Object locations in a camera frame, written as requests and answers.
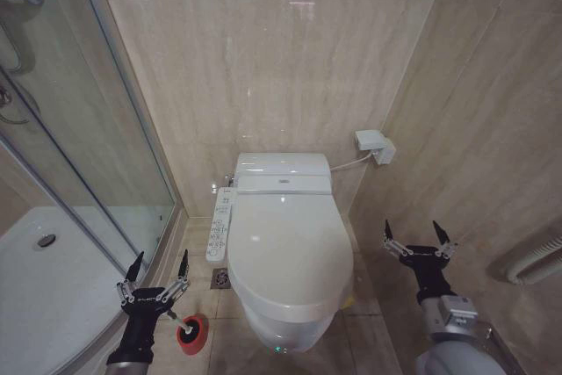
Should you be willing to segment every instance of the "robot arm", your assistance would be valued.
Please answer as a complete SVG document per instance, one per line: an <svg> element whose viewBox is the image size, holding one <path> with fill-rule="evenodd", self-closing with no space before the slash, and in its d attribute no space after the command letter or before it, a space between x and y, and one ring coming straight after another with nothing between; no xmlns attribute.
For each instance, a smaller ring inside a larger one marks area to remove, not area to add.
<svg viewBox="0 0 562 375"><path fill-rule="evenodd" d="M152 363L151 350L156 322L161 314L173 315L172 306L184 294L189 282L187 250L180 264L177 279L168 288L136 288L144 252L129 267L126 279L117 283L121 309L129 316L118 348L107 359L105 375L145 375Z"/></svg>
<svg viewBox="0 0 562 375"><path fill-rule="evenodd" d="M443 276L443 269L457 248L447 233L434 221L441 246L403 246L393 238L385 222L383 245L398 260L414 271L420 291L416 297L423 308L425 329L436 345L416 359L417 375L505 375L486 353L475 349L472 328L478 312L471 300L454 293Z"/></svg>

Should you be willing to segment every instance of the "toilet base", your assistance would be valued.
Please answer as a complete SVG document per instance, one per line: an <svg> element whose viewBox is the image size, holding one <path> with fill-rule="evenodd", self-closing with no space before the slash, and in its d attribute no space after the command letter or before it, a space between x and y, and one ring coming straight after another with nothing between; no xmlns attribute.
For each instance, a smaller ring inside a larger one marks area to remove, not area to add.
<svg viewBox="0 0 562 375"><path fill-rule="evenodd" d="M303 323L276 321L263 316L242 302L249 326L269 349L277 353L303 352L313 347L328 329L333 315Z"/></svg>

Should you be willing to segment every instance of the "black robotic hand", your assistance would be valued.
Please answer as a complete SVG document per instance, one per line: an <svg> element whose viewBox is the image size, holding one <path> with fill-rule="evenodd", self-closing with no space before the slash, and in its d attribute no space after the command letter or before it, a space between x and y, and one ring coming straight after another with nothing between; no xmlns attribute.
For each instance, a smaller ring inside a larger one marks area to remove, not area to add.
<svg viewBox="0 0 562 375"><path fill-rule="evenodd" d="M119 347L109 356L107 364L143 363L151 364L154 354L156 322L161 314L170 311L175 301L188 287L187 250L177 273L177 279L168 287L135 288L135 281L141 269L141 252L129 267L126 279L117 283L121 309L129 316L125 333Z"/></svg>
<svg viewBox="0 0 562 375"><path fill-rule="evenodd" d="M443 295L457 296L450 289L450 284L445 280L442 270L449 263L450 257L458 244L451 243L447 232L440 228L435 221L433 221L433 227L436 230L439 243L441 243L440 248L435 246L403 246L394 240L388 220L385 221L384 246L397 256L401 263L414 270L420 286L420 291L416 295L419 304L427 298L439 298Z"/></svg>

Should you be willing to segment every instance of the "bidet control panel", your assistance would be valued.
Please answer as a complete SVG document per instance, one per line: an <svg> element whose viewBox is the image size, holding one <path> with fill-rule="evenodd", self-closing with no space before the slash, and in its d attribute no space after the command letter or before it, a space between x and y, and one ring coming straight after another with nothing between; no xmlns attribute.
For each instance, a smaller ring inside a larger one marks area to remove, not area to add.
<svg viewBox="0 0 562 375"><path fill-rule="evenodd" d="M220 188L217 193L213 223L211 224L211 233L209 233L209 242L207 243L206 258L210 263L219 263L225 259L230 215L235 199L235 188Z"/></svg>

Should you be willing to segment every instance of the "electrical outlet box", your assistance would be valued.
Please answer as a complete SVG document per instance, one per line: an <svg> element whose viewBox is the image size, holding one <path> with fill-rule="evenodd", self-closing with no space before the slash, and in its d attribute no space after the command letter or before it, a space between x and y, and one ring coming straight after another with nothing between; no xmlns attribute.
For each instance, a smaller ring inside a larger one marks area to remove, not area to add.
<svg viewBox="0 0 562 375"><path fill-rule="evenodd" d="M372 151L377 164L389 164L393 160L396 147L380 131L356 131L355 137L359 149Z"/></svg>
<svg viewBox="0 0 562 375"><path fill-rule="evenodd" d="M386 146L386 138L380 131L356 131L355 138L361 151L381 149Z"/></svg>

